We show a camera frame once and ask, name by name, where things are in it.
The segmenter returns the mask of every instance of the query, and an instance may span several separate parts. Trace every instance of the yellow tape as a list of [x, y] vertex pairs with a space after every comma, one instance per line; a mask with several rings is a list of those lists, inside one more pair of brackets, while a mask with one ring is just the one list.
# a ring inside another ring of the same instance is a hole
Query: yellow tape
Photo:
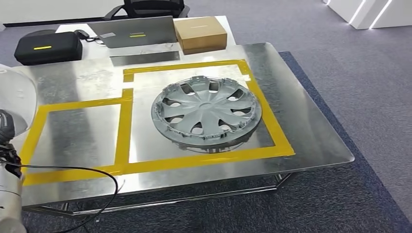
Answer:
[[122, 103], [120, 107], [115, 165], [124, 165], [129, 163], [130, 134], [132, 130], [133, 89], [124, 89], [123, 98], [128, 98], [129, 101]]
[[[228, 60], [218, 62], [204, 62], [204, 63], [191, 63], [180, 64], [170, 66], [157, 66], [157, 67], [143, 67], [133, 68], [123, 71], [124, 81], [133, 82], [135, 73], [142, 72], [154, 72], [165, 71], [175, 69], [187, 69], [187, 68], [200, 68], [210, 66], [227, 66], [238, 65], [243, 75], [249, 75], [250, 80], [246, 82], [249, 89], [259, 99], [262, 107], [262, 119], [269, 131], [272, 140], [275, 143], [273, 147], [230, 151], [215, 154], [194, 155], [187, 157], [178, 157], [171, 159], [153, 160], [129, 164], [129, 149], [130, 149], [130, 136], [131, 136], [131, 122], [132, 122], [132, 108], [133, 108], [133, 90], [124, 89], [121, 98], [106, 99], [106, 100], [91, 100], [84, 102], [74, 103], [60, 103], [52, 105], [44, 105], [39, 107], [39, 111], [34, 120], [32, 129], [26, 139], [23, 149], [20, 153], [22, 155], [22, 161], [24, 164], [29, 163], [30, 157], [33, 154], [40, 137], [43, 125], [46, 121], [47, 113], [49, 111], [61, 111], [76, 108], [87, 108], [93, 106], [103, 106], [109, 104], [121, 104], [120, 108], [120, 123], [118, 129], [118, 138], [116, 145], [115, 164], [111, 166], [97, 167], [96, 169], [104, 170], [112, 175], [133, 174], [141, 172], [151, 172], [158, 170], [178, 169], [192, 166], [206, 166], [219, 163], [239, 162], [254, 159], [271, 158], [277, 156], [290, 156], [294, 155], [294, 151], [290, 146], [286, 136], [284, 135], [279, 123], [276, 120], [275, 115], [270, 109], [270, 105], [267, 102], [263, 92], [259, 88], [252, 72], [245, 60]], [[52, 182], [67, 182], [85, 179], [95, 179], [103, 177], [104, 175], [90, 172], [90, 171], [77, 171], [77, 170], [63, 170], [52, 171], [43, 173], [28, 174], [24, 185], [35, 185], [41, 183]]]
[[36, 48], [33, 48], [34, 50], [45, 50], [45, 49], [51, 49], [52, 47], [51, 46], [44, 46], [44, 47], [36, 47]]
[[[100, 166], [95, 169], [105, 171], [113, 176], [119, 176], [123, 174], [123, 167], [116, 166]], [[54, 183], [54, 182], [68, 182], [85, 179], [103, 178], [106, 175], [87, 170], [61, 170], [61, 171], [49, 171], [41, 173], [27, 174], [24, 180], [24, 186], [37, 185], [42, 183]]]

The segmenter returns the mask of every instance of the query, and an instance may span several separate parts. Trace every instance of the brown box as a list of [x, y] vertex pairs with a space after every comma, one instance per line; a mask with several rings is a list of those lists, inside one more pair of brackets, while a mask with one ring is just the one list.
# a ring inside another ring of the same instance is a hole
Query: brown box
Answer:
[[226, 48], [227, 33], [215, 17], [179, 20], [174, 22], [174, 26], [184, 54]]

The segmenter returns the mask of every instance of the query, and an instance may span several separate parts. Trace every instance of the laptop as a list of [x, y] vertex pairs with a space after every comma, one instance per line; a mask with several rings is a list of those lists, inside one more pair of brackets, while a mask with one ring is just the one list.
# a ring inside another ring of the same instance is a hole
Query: laptop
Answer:
[[177, 42], [172, 16], [89, 23], [108, 48]]

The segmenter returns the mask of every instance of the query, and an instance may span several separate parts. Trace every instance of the led light strip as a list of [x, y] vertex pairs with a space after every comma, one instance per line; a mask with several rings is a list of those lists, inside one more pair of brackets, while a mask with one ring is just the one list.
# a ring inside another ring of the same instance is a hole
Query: led light strip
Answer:
[[372, 29], [376, 22], [379, 20], [379, 18], [382, 16], [383, 12], [386, 11], [386, 8], [388, 8], [389, 4], [391, 4], [392, 0], [388, 0], [388, 2], [386, 3], [386, 5], [382, 8], [382, 10], [379, 12], [379, 15], [375, 18], [375, 20], [373, 21], [373, 23], [371, 24], [371, 26], [369, 27], [369, 29]]
[[353, 14], [352, 18], [350, 19], [349, 24], [352, 24], [353, 20], [355, 20], [356, 16], [359, 14], [359, 11], [361, 11], [361, 9], [362, 9], [363, 5], [365, 4], [365, 2], [366, 2], [366, 0], [362, 0], [359, 7], [357, 8], [355, 13]]

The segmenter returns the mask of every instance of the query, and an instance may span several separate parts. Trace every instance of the stainless steel tabletop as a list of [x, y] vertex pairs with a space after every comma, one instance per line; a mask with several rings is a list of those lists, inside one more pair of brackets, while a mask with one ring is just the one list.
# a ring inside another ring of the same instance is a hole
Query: stainless steel tabletop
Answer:
[[[226, 50], [180, 56], [177, 52], [104, 58], [16, 67], [35, 80], [39, 104], [119, 98], [133, 88], [133, 110], [128, 162], [136, 163], [200, 154], [184, 150], [154, 127], [150, 107], [162, 88], [191, 76], [247, 79], [237, 66], [204, 67], [135, 74], [123, 82], [123, 70], [173, 64], [245, 59], [295, 155], [235, 163], [187, 167], [117, 176], [122, 194], [231, 178], [304, 171], [354, 160], [338, 134], [309, 97], [271, 44], [232, 46]], [[115, 162], [120, 105], [49, 112], [33, 165], [109, 166]], [[21, 150], [27, 133], [12, 143]], [[263, 123], [251, 138], [234, 150], [275, 144]], [[44, 172], [28, 170], [28, 173]], [[23, 206], [106, 196], [113, 193], [110, 178], [24, 186]]]

